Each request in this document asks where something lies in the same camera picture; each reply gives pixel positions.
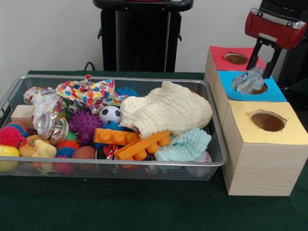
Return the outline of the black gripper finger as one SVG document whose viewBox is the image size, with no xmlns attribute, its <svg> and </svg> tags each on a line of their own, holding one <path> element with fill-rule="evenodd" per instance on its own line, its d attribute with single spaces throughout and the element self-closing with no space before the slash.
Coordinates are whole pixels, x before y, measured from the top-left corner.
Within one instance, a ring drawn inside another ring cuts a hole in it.
<svg viewBox="0 0 308 231">
<path fill-rule="evenodd" d="M 252 54 L 250 56 L 249 62 L 246 67 L 247 70 L 251 70 L 252 68 L 256 66 L 258 62 L 258 53 L 261 49 L 261 46 L 262 46 L 262 40 L 257 39 L 256 45 L 254 46 L 254 49 L 252 51 Z"/>
<path fill-rule="evenodd" d="M 262 75 L 262 78 L 263 79 L 268 79 L 270 78 L 273 70 L 274 70 L 274 67 L 280 57 L 280 54 L 281 54 L 281 51 L 282 51 L 282 48 L 279 48 L 279 47 L 274 47 L 274 54 L 272 56 L 272 59 L 266 64 L 266 67 L 263 71 L 263 75 Z"/>
</svg>

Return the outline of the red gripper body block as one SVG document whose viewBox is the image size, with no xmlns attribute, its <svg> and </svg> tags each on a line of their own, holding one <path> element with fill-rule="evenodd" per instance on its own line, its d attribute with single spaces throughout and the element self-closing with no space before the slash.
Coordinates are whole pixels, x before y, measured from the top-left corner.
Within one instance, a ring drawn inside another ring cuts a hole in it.
<svg viewBox="0 0 308 231">
<path fill-rule="evenodd" d="M 276 46 L 291 50 L 297 46 L 307 28 L 303 21 L 282 19 L 252 8 L 245 23 L 245 34 L 275 42 Z"/>
</svg>

